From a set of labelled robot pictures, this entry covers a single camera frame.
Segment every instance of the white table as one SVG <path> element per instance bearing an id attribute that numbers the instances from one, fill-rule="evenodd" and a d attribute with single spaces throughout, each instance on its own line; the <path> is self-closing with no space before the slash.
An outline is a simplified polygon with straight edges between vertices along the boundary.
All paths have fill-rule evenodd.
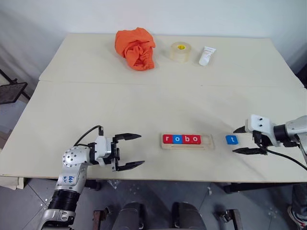
<path id="1" fill-rule="evenodd" d="M 208 45 L 217 52 L 207 67 L 194 63 L 197 52 L 188 63 L 174 63 L 164 50 L 178 40 L 194 51 Z M 58 177 L 63 152 L 101 124 L 109 137 L 142 135 L 119 143 L 121 163 L 146 162 L 124 172 L 93 166 L 89 178 L 307 182 L 307 172 L 287 159 L 233 153 L 255 147 L 250 134 L 239 134 L 237 146 L 225 142 L 250 114 L 282 124 L 307 113 L 306 90 L 268 39 L 158 36 L 156 68 L 145 72 L 130 70 L 113 41 L 114 35 L 102 34 L 65 39 L 0 155 L 0 175 Z M 164 150 L 165 132 L 212 134 L 215 148 Z M 298 148 L 277 150 L 305 164 Z"/>

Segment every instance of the crumpled orange towel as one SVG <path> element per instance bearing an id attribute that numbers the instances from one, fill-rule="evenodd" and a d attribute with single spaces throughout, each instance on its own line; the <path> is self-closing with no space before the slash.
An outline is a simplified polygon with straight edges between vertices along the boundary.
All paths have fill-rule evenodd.
<path id="1" fill-rule="evenodd" d="M 135 70 L 154 68 L 153 47 L 155 47 L 153 37 L 143 28 L 121 30 L 116 33 L 116 52 Z"/>

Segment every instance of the clear tape roll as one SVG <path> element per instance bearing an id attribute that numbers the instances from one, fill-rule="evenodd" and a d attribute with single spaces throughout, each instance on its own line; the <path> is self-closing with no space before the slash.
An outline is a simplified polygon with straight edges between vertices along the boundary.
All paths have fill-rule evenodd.
<path id="1" fill-rule="evenodd" d="M 189 60 L 191 45 L 186 42 L 175 42 L 171 46 L 170 58 L 173 61 L 184 63 Z"/>

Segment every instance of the white backdrop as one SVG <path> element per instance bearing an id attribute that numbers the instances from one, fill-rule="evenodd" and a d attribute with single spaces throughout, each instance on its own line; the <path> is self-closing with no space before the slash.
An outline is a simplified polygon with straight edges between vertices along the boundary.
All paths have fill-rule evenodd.
<path id="1" fill-rule="evenodd" d="M 290 68 L 307 61 L 307 0 L 1 0 L 0 68 L 34 89 L 67 32 L 270 37 Z"/>

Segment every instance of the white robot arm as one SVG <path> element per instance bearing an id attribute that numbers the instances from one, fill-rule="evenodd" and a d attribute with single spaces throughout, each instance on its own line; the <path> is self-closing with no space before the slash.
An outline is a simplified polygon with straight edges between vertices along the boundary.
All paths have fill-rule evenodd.
<path id="1" fill-rule="evenodd" d="M 94 129 L 99 129 L 96 141 L 87 145 L 79 144 L 80 140 Z M 62 172 L 57 181 L 54 194 L 45 210 L 38 230 L 58 229 L 71 230 L 75 218 L 75 210 L 79 196 L 84 188 L 87 175 L 87 167 L 95 164 L 105 166 L 111 164 L 112 171 L 133 169 L 144 161 L 135 161 L 119 166 L 120 160 L 119 140 L 131 140 L 141 137 L 137 134 L 125 133 L 106 138 L 101 126 L 95 126 L 86 132 L 72 148 L 67 150 L 62 157 Z"/>
<path id="2" fill-rule="evenodd" d="M 245 126 L 234 133 L 252 133 L 259 149 L 240 148 L 233 150 L 241 154 L 266 154 L 268 146 L 299 147 L 307 162 L 307 115 L 296 120 L 288 121 L 284 125 L 275 125 L 266 117 L 251 115 Z"/>

